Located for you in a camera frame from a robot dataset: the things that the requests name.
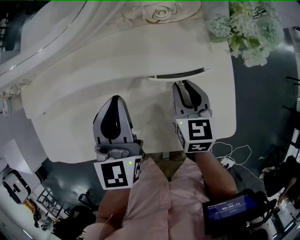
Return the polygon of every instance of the flower bouquet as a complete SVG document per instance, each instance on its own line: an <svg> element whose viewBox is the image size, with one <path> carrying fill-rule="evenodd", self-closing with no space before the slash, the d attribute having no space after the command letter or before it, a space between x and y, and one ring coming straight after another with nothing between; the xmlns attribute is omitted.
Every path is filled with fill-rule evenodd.
<svg viewBox="0 0 300 240"><path fill-rule="evenodd" d="M241 55L247 67L265 65L270 51L284 38L275 5L271 1L230 1L228 11L209 16L211 41L228 41L230 54Z"/></svg>

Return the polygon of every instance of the white rose carving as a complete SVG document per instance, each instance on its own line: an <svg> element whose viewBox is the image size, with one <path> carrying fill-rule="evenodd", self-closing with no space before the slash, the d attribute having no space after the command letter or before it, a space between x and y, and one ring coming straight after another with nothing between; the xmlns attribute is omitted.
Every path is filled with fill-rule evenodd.
<svg viewBox="0 0 300 240"><path fill-rule="evenodd" d="M158 23L176 15L179 7L179 4L174 1L144 1L142 2L142 15L146 21Z"/></svg>

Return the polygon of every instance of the power strip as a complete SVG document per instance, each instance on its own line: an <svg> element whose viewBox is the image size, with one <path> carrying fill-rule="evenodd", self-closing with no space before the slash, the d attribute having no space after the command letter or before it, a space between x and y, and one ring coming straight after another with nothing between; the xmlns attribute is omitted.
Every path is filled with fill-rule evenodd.
<svg viewBox="0 0 300 240"><path fill-rule="evenodd" d="M223 167L225 169L229 169L229 168L231 168L235 164L234 161L232 161L231 159L229 159L227 157L222 158L222 160L221 160L220 163L223 165Z"/></svg>

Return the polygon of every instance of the display screen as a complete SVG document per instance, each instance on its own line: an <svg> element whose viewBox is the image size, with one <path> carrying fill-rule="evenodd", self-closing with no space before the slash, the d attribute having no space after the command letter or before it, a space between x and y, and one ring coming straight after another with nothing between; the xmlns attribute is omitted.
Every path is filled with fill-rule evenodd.
<svg viewBox="0 0 300 240"><path fill-rule="evenodd" d="M243 195L226 202L207 207L210 221L228 218L256 207L256 202L250 195Z"/></svg>

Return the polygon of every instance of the pink shirt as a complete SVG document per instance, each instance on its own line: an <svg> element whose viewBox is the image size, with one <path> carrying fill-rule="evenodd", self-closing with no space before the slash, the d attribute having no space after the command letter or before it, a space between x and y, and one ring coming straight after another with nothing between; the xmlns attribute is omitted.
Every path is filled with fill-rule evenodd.
<svg viewBox="0 0 300 240"><path fill-rule="evenodd" d="M211 239L204 233L202 210L202 203L208 201L195 162L187 158L169 182L148 159L142 164L139 182L131 188L123 227L115 230L107 224L92 224L85 240L99 240L101 234L106 240Z"/></svg>

